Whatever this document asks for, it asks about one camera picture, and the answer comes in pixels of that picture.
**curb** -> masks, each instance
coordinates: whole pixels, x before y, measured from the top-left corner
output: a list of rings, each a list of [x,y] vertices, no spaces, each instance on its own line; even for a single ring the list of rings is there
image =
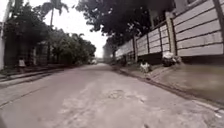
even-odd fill
[[[136,76],[136,75],[134,75],[134,74],[132,74],[128,71],[124,71],[124,70],[121,70],[119,68],[114,68],[114,69],[115,69],[115,72],[118,72],[118,73],[126,75],[126,76],[137,78],[140,81],[143,81],[143,82],[146,82],[146,83],[151,84],[153,86],[157,86],[159,88],[162,88],[162,89],[164,89],[166,91],[169,91],[173,94],[176,94],[176,95],[178,95],[182,98],[191,100],[192,102],[194,102],[194,103],[196,103],[200,106],[203,106],[207,109],[210,109],[210,110],[212,110],[216,113],[224,114],[224,105],[223,104],[219,104],[219,103],[214,102],[210,99],[206,99],[206,98],[203,98],[203,97],[195,95],[195,94],[190,94],[186,91],[180,90],[180,89],[175,88],[175,87],[171,87],[171,86],[168,86],[168,85],[164,85],[164,84],[155,82],[150,78],[142,78],[142,77]]]
[[[39,80],[46,76],[50,76],[53,73],[60,72],[60,71],[63,71],[63,69],[50,70],[50,71],[46,71],[46,72],[42,72],[42,73],[37,73],[35,75],[33,74],[30,76],[26,76],[26,77],[19,77],[19,78],[9,80],[9,81],[1,81],[2,83],[0,82],[0,89],[4,89],[9,86],[13,86],[13,85],[17,85],[17,84],[36,81],[36,80]]]

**concrete road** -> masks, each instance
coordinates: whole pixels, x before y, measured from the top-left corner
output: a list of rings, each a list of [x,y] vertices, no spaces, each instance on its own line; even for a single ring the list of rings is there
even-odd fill
[[[104,64],[0,90],[0,128],[223,128],[224,117]]]

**sidewalk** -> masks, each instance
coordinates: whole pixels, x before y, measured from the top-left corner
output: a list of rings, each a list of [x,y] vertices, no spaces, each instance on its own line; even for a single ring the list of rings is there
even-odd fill
[[[152,80],[224,106],[224,67],[205,65],[156,67],[148,74],[141,73],[137,66],[124,67],[120,70],[128,75]]]

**fence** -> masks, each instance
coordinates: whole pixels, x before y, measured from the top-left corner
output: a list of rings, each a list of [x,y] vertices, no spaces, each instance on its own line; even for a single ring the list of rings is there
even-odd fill
[[[158,53],[162,56],[166,51],[175,51],[181,57],[223,55],[223,13],[224,0],[205,0],[198,6],[172,18],[171,27],[164,23],[136,39],[136,49],[132,51],[135,51],[138,58],[143,56],[150,58]],[[175,46],[171,45],[171,34],[174,35]],[[129,41],[119,50],[123,51],[129,44],[133,42]]]
[[[173,20],[179,56],[223,54],[218,14],[212,0]]]

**concrete wall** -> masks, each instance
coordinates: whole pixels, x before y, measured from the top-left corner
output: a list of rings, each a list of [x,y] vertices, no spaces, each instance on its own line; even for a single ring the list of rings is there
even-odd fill
[[[166,21],[162,26],[136,39],[137,48],[134,51],[138,58],[153,60],[154,55],[161,53],[162,56],[162,53],[171,51],[182,58],[187,58],[188,62],[197,60],[206,62],[206,57],[209,57],[208,60],[221,62],[212,58],[224,58],[222,57],[224,54],[224,27],[221,26],[221,20],[224,18],[224,0],[219,0],[218,4],[214,4],[213,0],[199,1],[200,4],[197,6],[172,17],[169,20],[171,21],[169,27],[168,21]],[[121,46],[118,49],[120,55],[127,54],[124,50],[125,47]]]
[[[212,0],[173,20],[179,56],[223,54],[221,26]]]
[[[167,25],[164,24],[141,38],[137,38],[135,42],[137,45],[135,50],[133,49],[133,40],[130,40],[118,48],[116,57],[120,58],[121,56],[127,55],[133,51],[136,51],[136,54],[140,58],[153,58],[149,57],[150,55],[156,56],[156,58],[158,58],[158,56],[162,56],[163,52],[170,51]]]

